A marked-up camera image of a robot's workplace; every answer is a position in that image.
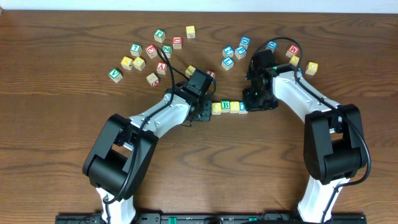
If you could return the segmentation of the yellow O block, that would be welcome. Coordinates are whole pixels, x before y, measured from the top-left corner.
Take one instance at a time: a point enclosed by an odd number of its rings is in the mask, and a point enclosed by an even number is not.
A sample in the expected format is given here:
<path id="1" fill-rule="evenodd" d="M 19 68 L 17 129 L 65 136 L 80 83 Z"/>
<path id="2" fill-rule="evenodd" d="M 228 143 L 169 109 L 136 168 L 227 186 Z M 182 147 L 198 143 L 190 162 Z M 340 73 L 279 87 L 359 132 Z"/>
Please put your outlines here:
<path id="1" fill-rule="evenodd" d="M 240 111 L 240 103 L 238 101 L 230 102 L 230 113 L 239 113 Z"/>
<path id="2" fill-rule="evenodd" d="M 212 115 L 219 115 L 222 112 L 221 103 L 212 103 L 211 105 L 211 113 Z"/>

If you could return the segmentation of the blue L block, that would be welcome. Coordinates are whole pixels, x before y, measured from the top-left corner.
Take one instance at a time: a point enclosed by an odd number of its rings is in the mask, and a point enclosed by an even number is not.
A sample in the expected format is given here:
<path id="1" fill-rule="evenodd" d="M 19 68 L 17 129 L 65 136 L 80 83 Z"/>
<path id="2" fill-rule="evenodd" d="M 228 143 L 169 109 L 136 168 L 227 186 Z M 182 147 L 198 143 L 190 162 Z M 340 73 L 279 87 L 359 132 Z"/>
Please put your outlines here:
<path id="1" fill-rule="evenodd" d="M 239 102 L 239 114 L 247 114 L 248 111 L 243 101 Z"/>

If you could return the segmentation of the green B block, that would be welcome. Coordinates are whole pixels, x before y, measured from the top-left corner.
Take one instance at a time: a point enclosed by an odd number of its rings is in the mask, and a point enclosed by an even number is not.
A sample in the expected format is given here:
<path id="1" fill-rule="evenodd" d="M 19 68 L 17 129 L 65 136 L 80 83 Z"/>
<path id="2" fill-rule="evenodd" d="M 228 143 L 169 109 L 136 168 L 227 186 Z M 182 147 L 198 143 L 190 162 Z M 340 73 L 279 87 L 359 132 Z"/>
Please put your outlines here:
<path id="1" fill-rule="evenodd" d="M 221 101 L 221 112 L 229 113 L 231 111 L 231 102 L 229 100 Z"/>

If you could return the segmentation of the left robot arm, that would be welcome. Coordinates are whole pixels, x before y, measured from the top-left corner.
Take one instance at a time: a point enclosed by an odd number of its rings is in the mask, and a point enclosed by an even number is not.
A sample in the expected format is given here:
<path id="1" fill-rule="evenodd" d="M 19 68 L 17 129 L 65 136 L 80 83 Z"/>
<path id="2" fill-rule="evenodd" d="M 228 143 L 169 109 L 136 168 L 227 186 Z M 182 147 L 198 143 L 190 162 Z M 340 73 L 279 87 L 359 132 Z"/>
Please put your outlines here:
<path id="1" fill-rule="evenodd" d="M 101 197 L 105 223 L 133 221 L 134 194 L 144 180 L 159 139 L 186 120 L 208 121 L 211 96 L 206 88 L 175 86 L 141 114 L 108 118 L 83 164 L 83 173 Z"/>

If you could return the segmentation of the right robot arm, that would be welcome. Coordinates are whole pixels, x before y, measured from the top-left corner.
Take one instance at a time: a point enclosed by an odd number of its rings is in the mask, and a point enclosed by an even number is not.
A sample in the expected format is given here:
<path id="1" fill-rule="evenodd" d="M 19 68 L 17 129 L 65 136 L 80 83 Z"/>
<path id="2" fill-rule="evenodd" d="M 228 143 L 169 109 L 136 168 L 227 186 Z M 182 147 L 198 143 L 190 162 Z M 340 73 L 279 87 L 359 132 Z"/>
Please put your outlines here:
<path id="1" fill-rule="evenodd" d="M 331 220 L 340 190 L 364 182 L 370 173 L 359 109 L 325 97 L 290 64 L 250 65 L 246 78 L 251 81 L 243 91 L 248 111 L 272 110 L 282 101 L 303 121 L 303 158 L 310 178 L 297 211 L 304 222 Z"/>

